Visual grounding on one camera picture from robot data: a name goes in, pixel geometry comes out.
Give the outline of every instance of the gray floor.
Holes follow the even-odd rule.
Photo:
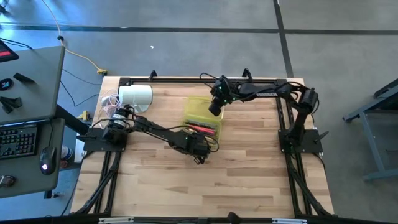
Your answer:
[[[62,24],[116,27],[277,28],[272,0],[91,0],[51,1]],[[398,2],[390,0],[280,0],[286,29],[397,29]],[[10,0],[2,24],[53,24],[41,0]],[[92,58],[110,75],[198,75],[201,72],[239,76],[247,67],[255,77],[286,77],[278,34],[216,34],[173,32],[63,32],[68,46]],[[35,48],[58,45],[57,32],[2,30],[0,37]],[[326,176],[335,213],[341,217],[396,222],[398,179],[363,182],[376,166],[358,121],[341,117],[365,102],[380,87],[397,78],[397,36],[288,35],[294,77],[303,77],[320,95],[315,114],[323,140]],[[64,68],[93,83],[101,83],[95,68],[73,55]],[[76,102],[98,93],[99,86],[67,73],[62,80]],[[96,98],[78,107],[61,89],[59,104],[74,115],[95,109]],[[42,194],[0,200],[0,219],[59,215],[73,192],[78,170],[62,172],[57,191],[64,197],[41,200]],[[29,207],[24,213],[14,208]]]

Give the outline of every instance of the keyboard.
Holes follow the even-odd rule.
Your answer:
[[[36,124],[0,128],[0,159],[36,154]]]

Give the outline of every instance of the butcher block tabletop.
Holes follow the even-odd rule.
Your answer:
[[[99,95],[117,90],[119,79],[104,77]],[[289,80],[303,83],[301,78]],[[181,124],[188,96],[211,97],[202,83],[138,84],[151,85],[154,94],[152,105],[140,115],[165,128]],[[100,111],[99,102],[93,122]],[[100,118],[106,118],[104,112]],[[203,165],[196,165],[192,156],[174,151],[160,139],[131,133],[122,153],[112,216],[226,217],[235,212],[245,218],[293,217],[285,156],[279,149],[275,98],[225,106],[222,126],[220,149]],[[305,126],[313,128],[310,116]],[[81,208],[98,186],[104,154],[94,152],[83,161],[71,212]],[[312,154],[302,154],[302,160],[308,188],[333,213],[322,163]],[[302,193],[297,193],[304,211]]]

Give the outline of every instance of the paper towel roll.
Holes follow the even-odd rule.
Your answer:
[[[119,88],[119,99],[122,104],[130,104],[137,113],[142,113],[152,104],[152,87],[150,85],[121,86]]]

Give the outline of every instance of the table leg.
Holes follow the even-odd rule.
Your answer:
[[[371,152],[372,152],[374,161],[376,162],[377,168],[379,169],[379,171],[384,171],[383,161],[381,159],[379,150],[377,149],[377,145],[374,140],[374,135],[373,135],[372,129],[369,125],[369,121],[366,118],[366,114],[362,112],[361,114],[359,114],[359,116],[361,118],[362,125],[363,125],[363,131],[365,133],[365,136],[368,139],[369,146],[371,148]]]
[[[384,170],[365,175],[363,176],[363,179],[367,181],[367,180],[376,180],[376,179],[383,179],[383,178],[396,177],[396,176],[398,176],[398,169],[392,169],[392,170]]]
[[[81,122],[79,119],[75,118],[72,114],[63,109],[60,105],[57,105],[57,109],[55,111],[56,118],[63,118],[65,120],[65,124],[72,128],[72,130],[76,131],[79,134],[86,134],[88,131],[87,124]]]
[[[343,120],[346,123],[350,123],[353,119],[359,118],[361,113],[367,110],[372,110],[375,108],[378,108],[382,106],[382,104],[386,101],[388,101],[389,98],[398,95],[398,86],[395,86],[391,88],[390,90],[384,92],[383,94],[379,95],[376,99],[374,99],[372,102],[360,107],[359,109],[355,110],[354,112],[346,115],[343,117]]]
[[[48,190],[44,192],[44,199],[51,199],[51,198],[56,198],[59,197],[58,194],[53,194],[52,190]]]

